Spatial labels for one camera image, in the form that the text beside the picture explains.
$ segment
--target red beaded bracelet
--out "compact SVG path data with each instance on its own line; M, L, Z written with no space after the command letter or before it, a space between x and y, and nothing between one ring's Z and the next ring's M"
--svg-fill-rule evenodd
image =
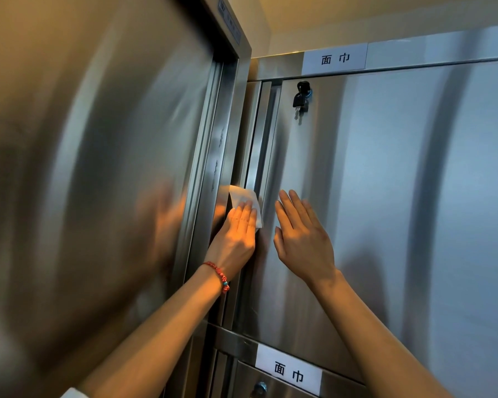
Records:
M216 271L216 274L218 274L219 278L221 279L221 283L223 285L223 293L226 294L229 290L229 282L227 281L227 277L225 276L225 274L222 273L222 271L216 266L216 264L211 263L210 261L205 262L204 265L208 265L209 267L214 268L214 271Z

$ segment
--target hand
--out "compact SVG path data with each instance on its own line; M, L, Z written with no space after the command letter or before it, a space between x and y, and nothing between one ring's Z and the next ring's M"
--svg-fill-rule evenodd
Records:
M280 261L311 289L320 281L333 281L334 250L312 206L293 190L289 197L281 190L279 197L282 203L276 201L275 210L280 227L275 228L273 242Z
M248 201L230 210L205 256L205 262L216 264L229 281L239 273L254 252L256 209L251 209L252 205Z

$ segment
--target label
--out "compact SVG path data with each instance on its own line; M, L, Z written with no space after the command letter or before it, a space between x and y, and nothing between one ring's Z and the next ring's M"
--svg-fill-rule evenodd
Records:
M242 40L242 33L240 32L240 29L238 29L238 26L234 23L234 19L232 19L232 15L223 0L218 1L218 11L232 33L232 37L236 40L236 43L240 44L240 40Z
M323 370L300 359L258 344L255 367L297 388L319 395Z
M368 43L304 52L302 75L330 74L365 69Z

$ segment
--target wall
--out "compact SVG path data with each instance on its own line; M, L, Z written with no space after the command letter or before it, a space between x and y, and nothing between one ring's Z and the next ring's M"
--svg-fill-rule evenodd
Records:
M229 0L253 49L252 57L267 56L271 29L259 0Z
M498 25L498 0L467 0L271 37L269 54L452 32Z

